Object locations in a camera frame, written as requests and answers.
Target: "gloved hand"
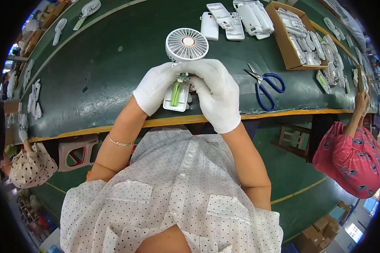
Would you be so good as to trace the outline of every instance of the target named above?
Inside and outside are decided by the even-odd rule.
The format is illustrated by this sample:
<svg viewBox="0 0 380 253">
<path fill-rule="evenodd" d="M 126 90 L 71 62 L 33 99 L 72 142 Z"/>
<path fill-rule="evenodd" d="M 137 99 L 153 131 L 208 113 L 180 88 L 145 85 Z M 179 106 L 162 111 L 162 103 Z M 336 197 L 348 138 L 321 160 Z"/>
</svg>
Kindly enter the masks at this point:
<svg viewBox="0 0 380 253">
<path fill-rule="evenodd" d="M 172 64 L 172 62 L 167 62 L 151 68 L 132 92 L 137 104 L 148 116 L 157 111 L 167 88 L 176 81 L 177 74 L 181 73 L 178 66 L 172 68 Z"/>
<path fill-rule="evenodd" d="M 204 117 L 218 134 L 235 129 L 241 122 L 239 114 L 239 86 L 225 66 L 216 59 L 201 59 L 177 65 L 181 71 L 196 74 L 193 84 L 200 99 Z"/>
<path fill-rule="evenodd" d="M 18 130 L 18 135 L 20 137 L 20 140 L 24 142 L 26 139 L 28 139 L 28 134 L 25 129 L 19 129 Z"/>
</svg>

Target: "green battery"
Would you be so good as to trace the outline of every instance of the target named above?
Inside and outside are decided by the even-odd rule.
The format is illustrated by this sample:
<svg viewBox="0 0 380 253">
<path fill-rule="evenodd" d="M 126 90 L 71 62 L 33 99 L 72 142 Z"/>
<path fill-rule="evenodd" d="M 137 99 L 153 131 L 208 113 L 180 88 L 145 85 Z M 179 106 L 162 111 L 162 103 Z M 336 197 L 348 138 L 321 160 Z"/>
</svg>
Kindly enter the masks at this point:
<svg viewBox="0 0 380 253">
<path fill-rule="evenodd" d="M 177 106 L 179 104 L 180 90 L 182 89 L 181 84 L 182 83 L 180 82 L 173 83 L 172 100 L 170 102 L 170 104 L 173 106 Z"/>
</svg>

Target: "shirt pocket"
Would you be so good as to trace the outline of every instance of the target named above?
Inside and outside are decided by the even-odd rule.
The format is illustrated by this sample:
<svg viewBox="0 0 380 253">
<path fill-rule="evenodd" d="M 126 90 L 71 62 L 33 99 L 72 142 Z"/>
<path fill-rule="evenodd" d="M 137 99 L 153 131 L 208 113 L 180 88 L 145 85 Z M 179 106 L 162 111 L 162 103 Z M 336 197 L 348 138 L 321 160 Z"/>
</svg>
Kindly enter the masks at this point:
<svg viewBox="0 0 380 253">
<path fill-rule="evenodd" d="M 249 210 L 235 197 L 210 194 L 207 214 L 250 224 Z"/>
<path fill-rule="evenodd" d="M 113 185 L 107 199 L 149 203 L 152 186 L 146 183 L 127 180 Z"/>
</svg>

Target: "white shirt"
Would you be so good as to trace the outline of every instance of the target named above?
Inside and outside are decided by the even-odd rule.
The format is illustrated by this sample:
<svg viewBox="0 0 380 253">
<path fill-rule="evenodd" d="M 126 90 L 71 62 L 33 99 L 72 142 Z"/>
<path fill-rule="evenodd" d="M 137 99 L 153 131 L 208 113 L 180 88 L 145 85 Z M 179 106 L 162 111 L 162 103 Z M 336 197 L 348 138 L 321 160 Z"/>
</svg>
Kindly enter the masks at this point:
<svg viewBox="0 0 380 253">
<path fill-rule="evenodd" d="M 280 252 L 277 212 L 256 208 L 240 188 L 218 134 L 149 131 L 131 165 L 108 183 L 70 189 L 61 212 L 65 252 L 135 252 L 177 224 L 193 253 Z"/>
</svg>

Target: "window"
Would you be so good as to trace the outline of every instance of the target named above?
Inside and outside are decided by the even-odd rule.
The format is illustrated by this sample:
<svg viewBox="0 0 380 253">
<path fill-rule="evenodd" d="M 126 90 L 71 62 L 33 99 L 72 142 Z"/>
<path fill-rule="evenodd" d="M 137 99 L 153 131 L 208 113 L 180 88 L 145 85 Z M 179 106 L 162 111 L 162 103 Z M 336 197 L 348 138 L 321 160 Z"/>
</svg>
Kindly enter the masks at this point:
<svg viewBox="0 0 380 253">
<path fill-rule="evenodd" d="M 373 197 L 368 198 L 363 205 L 363 208 L 369 212 L 371 217 L 375 215 L 377 211 L 377 207 L 379 206 L 379 201 L 380 201 L 380 188 L 376 191 Z"/>
<path fill-rule="evenodd" d="M 362 238 L 363 233 L 359 228 L 356 227 L 355 224 L 351 224 L 348 229 L 345 229 L 346 233 L 352 237 L 355 243 L 358 243 L 360 238 Z"/>
</svg>

